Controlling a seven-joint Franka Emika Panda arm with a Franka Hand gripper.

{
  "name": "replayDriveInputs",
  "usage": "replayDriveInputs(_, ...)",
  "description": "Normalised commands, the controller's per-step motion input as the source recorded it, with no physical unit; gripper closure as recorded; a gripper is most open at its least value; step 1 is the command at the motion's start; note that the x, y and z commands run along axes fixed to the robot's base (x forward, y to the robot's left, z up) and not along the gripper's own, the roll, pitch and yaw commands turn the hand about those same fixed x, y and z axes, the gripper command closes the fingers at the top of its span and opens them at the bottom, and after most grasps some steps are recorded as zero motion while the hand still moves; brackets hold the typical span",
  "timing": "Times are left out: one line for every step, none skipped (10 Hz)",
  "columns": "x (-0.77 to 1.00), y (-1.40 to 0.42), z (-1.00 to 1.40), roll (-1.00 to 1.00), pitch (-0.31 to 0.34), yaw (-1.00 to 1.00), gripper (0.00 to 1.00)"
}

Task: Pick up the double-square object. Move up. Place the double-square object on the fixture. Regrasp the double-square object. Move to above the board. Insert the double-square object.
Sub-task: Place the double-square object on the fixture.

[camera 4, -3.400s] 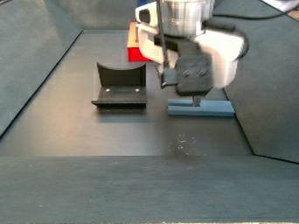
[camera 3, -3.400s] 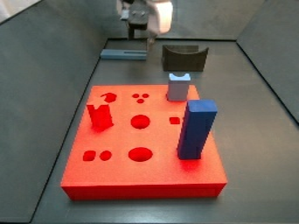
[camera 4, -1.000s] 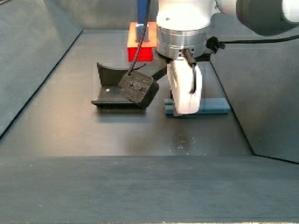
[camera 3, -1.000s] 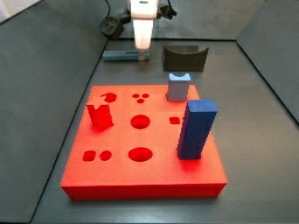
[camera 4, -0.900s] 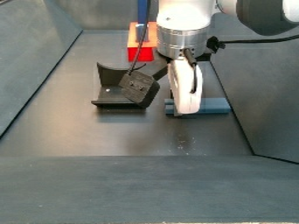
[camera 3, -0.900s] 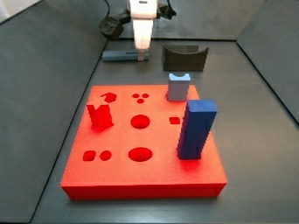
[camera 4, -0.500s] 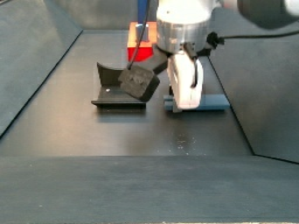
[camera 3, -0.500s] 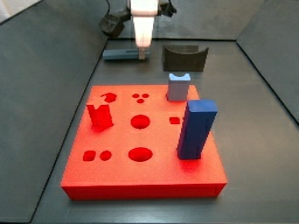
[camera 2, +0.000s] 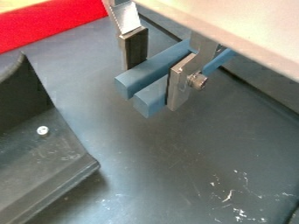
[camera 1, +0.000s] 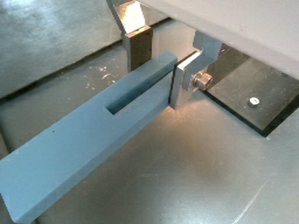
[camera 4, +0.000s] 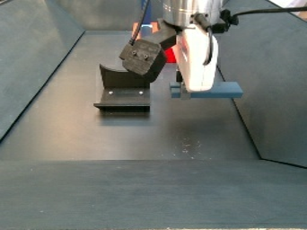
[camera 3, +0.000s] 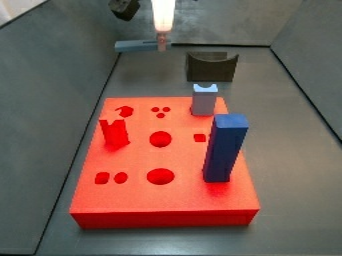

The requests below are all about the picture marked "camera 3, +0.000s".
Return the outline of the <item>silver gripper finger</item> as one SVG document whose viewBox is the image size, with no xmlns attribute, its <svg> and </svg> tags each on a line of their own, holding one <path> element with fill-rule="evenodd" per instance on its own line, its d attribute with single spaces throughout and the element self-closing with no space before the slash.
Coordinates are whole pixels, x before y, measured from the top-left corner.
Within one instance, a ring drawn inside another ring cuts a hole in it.
<svg viewBox="0 0 342 256">
<path fill-rule="evenodd" d="M 171 32 L 174 24 L 175 1 L 151 0 L 159 51 L 164 51 L 167 48 L 167 34 Z"/>
</svg>

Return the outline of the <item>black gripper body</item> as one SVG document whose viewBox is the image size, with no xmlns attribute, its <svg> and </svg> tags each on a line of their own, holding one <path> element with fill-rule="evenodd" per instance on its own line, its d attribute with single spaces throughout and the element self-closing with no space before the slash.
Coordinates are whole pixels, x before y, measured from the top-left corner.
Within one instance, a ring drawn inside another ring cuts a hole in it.
<svg viewBox="0 0 342 256">
<path fill-rule="evenodd" d="M 130 21 L 140 8 L 140 3 L 139 0 L 110 0 L 108 7 L 119 19 Z"/>
</svg>

